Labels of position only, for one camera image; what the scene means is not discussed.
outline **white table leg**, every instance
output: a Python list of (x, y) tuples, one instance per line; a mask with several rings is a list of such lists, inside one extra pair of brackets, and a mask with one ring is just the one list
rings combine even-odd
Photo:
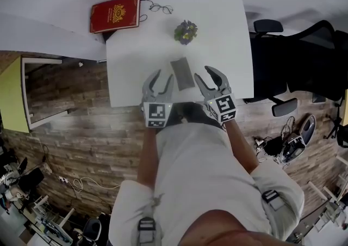
[(336, 155), (336, 159), (340, 160), (342, 163), (344, 163), (348, 167), (348, 161), (343, 159), (341, 156)]
[(326, 186), (323, 187), (323, 190), (328, 193), (330, 195), (330, 197), (332, 197), (334, 199), (335, 202), (338, 202), (338, 199), (336, 198), (336, 196), (329, 190), (327, 189)]
[(43, 205), (48, 200), (48, 195), (46, 195), (44, 198), (42, 198), (38, 203), (34, 203), (34, 208), (39, 208), (41, 205)]
[(72, 209), (70, 210), (70, 212), (67, 214), (67, 216), (65, 216), (65, 218), (63, 219), (63, 221), (60, 222), (60, 224), (59, 224), (60, 227), (63, 227), (63, 226), (64, 226), (64, 224), (66, 223), (66, 221), (69, 220), (70, 216), (74, 213), (74, 211), (75, 211), (75, 208), (72, 208)]
[(308, 185), (317, 193), (319, 197), (322, 198), (322, 200), (328, 200), (328, 198), (322, 193), (321, 190), (318, 189), (316, 185), (312, 183), (312, 181), (308, 181)]
[(49, 116), (47, 118), (44, 118), (44, 119), (41, 119), (41, 120), (39, 120), (37, 122), (30, 123), (29, 124), (29, 128), (30, 128), (30, 130), (32, 130), (32, 129), (34, 129), (36, 127), (39, 127), (39, 126), (41, 126), (41, 125), (43, 125), (45, 123), (48, 123), (48, 122), (50, 122), (50, 121), (52, 121), (54, 119), (57, 119), (57, 118), (59, 118), (61, 116), (66, 116), (66, 115), (67, 115), (67, 110), (65, 110), (65, 111), (63, 111), (61, 113), (57, 113), (57, 114), (51, 115), (51, 116)]
[(62, 64), (60, 59), (23, 57), (26, 64)]
[(346, 182), (346, 179), (343, 177), (343, 176), (341, 176), (340, 174), (338, 175), (338, 177), (345, 183)]

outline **white desk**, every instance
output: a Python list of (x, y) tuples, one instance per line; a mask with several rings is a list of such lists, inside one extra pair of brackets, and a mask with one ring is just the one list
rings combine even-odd
[[(152, 0), (171, 5), (173, 13), (152, 12), (151, 2), (141, 2), (146, 21), (138, 28), (117, 31), (107, 41), (109, 92), (112, 107), (135, 106), (142, 98), (142, 84), (162, 69), (154, 91), (162, 91), (173, 73), (170, 62), (187, 57), (192, 75), (198, 73), (216, 87), (204, 69), (215, 67), (228, 78), (236, 98), (253, 97), (253, 70), (248, 26), (242, 0)], [(174, 40), (175, 28), (190, 20), (198, 27), (197, 37), (187, 46)], [(199, 88), (178, 90), (173, 102), (203, 101)]]

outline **floor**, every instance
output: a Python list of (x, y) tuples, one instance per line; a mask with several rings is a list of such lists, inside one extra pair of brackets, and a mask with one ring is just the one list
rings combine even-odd
[[(53, 174), (45, 174), (38, 187), (39, 193), (49, 195), (51, 205), (67, 212), (70, 206), (81, 216), (97, 216), (110, 212), (117, 189), (102, 189), (85, 179), (84, 190), (75, 193), (69, 184), (62, 184), (58, 176), (71, 183), (84, 176), (91, 177), (101, 186), (113, 187), (124, 179), (134, 179), (139, 162), (144, 122), (139, 107), (111, 108), (108, 92), (106, 63), (65, 59), (62, 65), (49, 65), (30, 73), (27, 80), (32, 121), (42, 116), (69, 109), (68, 116), (36, 128), (25, 134), (4, 130), (3, 136), (22, 160), (28, 157), (27, 168), (40, 164), (46, 145), (46, 158)], [(324, 140), (332, 127), (325, 118), (333, 114), (333, 102), (312, 103), (312, 95), (298, 91), (279, 96), (280, 99), (297, 97), (299, 106), (291, 113), (296, 122), (308, 113), (315, 115), (317, 129), (309, 147), (284, 170), (304, 190), (306, 203), (303, 217), (321, 204), (318, 196), (307, 187), (311, 180), (318, 187), (333, 187), (341, 164), (335, 155), (344, 153), (335, 140)], [(274, 118), (272, 102), (244, 104), (238, 101), (237, 122), (248, 142), (254, 146), (253, 137), (276, 137), (288, 116)]]

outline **red book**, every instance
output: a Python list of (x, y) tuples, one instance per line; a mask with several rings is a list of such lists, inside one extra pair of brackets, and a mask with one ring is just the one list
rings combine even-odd
[(91, 33), (139, 26), (140, 0), (111, 0), (92, 7)]

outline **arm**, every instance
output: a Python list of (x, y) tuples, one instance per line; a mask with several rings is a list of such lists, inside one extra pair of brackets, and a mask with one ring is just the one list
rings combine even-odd
[(275, 190), (285, 205), (274, 210), (263, 201), (263, 207), (270, 221), (273, 236), (285, 240), (300, 222), (305, 204), (301, 187), (273, 160), (262, 162), (252, 173), (261, 194)]
[(154, 190), (158, 162), (156, 129), (146, 128), (140, 154), (137, 182)]
[(17, 196), (17, 193), (20, 193), (22, 196), (27, 196), (27, 194), (25, 192), (23, 192), (19, 187), (16, 187), (16, 186), (10, 187), (10, 193), (14, 197)]
[(139, 220), (153, 204), (153, 190), (157, 177), (158, 155), (156, 130), (146, 128), (140, 154), (138, 178), (122, 182), (110, 219), (109, 240), (112, 245), (133, 245)]
[(254, 151), (245, 140), (244, 135), (240, 131), (234, 119), (226, 122), (225, 126), (229, 142), (231, 143), (233, 155), (243, 166), (243, 168), (250, 174), (257, 166), (259, 166), (259, 161), (257, 160)]

